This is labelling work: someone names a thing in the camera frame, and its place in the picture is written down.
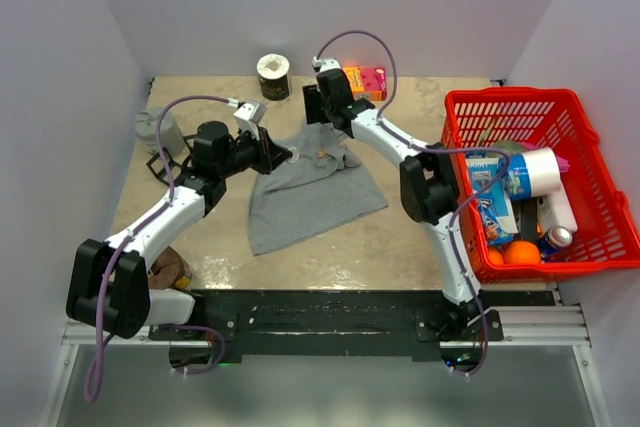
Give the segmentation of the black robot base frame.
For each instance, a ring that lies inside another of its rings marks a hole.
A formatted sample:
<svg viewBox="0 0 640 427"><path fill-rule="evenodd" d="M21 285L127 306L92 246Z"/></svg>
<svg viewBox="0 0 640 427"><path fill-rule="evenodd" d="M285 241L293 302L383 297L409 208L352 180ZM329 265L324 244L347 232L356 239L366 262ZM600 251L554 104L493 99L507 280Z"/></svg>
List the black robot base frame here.
<svg viewBox="0 0 640 427"><path fill-rule="evenodd" d="M458 310L436 290L319 291L198 289L189 329L153 327L153 341L168 341L173 363L203 363L209 340L204 327L217 330L216 350L226 363L249 355L409 357L439 361L445 342L468 343L470 354L455 361L477 361L483 341L504 338L499 314L488 308L480 320L473 307Z"/></svg>

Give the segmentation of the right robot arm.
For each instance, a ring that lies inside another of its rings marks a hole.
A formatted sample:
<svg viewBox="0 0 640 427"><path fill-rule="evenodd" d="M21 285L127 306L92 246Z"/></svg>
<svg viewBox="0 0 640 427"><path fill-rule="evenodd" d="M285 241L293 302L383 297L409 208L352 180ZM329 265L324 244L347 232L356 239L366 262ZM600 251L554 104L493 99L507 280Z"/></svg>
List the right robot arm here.
<svg viewBox="0 0 640 427"><path fill-rule="evenodd" d="M459 340L487 326L486 307L464 251L460 231L460 189L449 151L429 145L384 122L366 99L355 99L344 70L333 62L316 67L316 84L303 88L306 120L329 123L374 149L398 169L401 205L432 245L446 301L445 326Z"/></svg>

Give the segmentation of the round iridescent brooch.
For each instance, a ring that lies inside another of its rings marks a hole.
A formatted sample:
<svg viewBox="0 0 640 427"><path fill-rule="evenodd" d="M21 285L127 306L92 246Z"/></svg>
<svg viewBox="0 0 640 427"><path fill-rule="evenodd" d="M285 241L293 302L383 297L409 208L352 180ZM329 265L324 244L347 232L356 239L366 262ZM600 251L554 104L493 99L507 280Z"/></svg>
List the round iridescent brooch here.
<svg viewBox="0 0 640 427"><path fill-rule="evenodd" d="M299 150L297 148L292 148L290 150L290 157L287 159L288 162L296 162L299 158Z"/></svg>

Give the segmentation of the grey sleeveless shirt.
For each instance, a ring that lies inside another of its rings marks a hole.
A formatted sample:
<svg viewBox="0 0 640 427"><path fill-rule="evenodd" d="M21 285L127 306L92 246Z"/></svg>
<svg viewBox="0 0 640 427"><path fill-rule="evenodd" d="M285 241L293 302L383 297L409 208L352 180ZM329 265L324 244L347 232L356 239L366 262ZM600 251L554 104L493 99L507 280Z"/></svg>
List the grey sleeveless shirt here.
<svg viewBox="0 0 640 427"><path fill-rule="evenodd" d="M252 254L272 253L385 209L388 203L346 135L329 124L304 125L279 144L297 148L286 162L256 178L249 202ZM319 159L317 150L329 157Z"/></svg>

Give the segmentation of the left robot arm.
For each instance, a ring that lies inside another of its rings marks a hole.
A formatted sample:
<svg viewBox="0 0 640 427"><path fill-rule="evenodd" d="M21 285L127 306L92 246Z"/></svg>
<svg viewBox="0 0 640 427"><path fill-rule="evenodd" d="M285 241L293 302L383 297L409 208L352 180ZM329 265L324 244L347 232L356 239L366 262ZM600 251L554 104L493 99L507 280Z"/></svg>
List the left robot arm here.
<svg viewBox="0 0 640 427"><path fill-rule="evenodd" d="M77 249L66 301L67 316L129 339L147 326L171 324L185 339L200 337L207 315L195 297L176 289L152 289L148 274L170 244L206 217L226 192L227 178L252 169L268 175L293 152L263 127L232 136L218 121L199 126L176 185L144 216L104 241Z"/></svg>

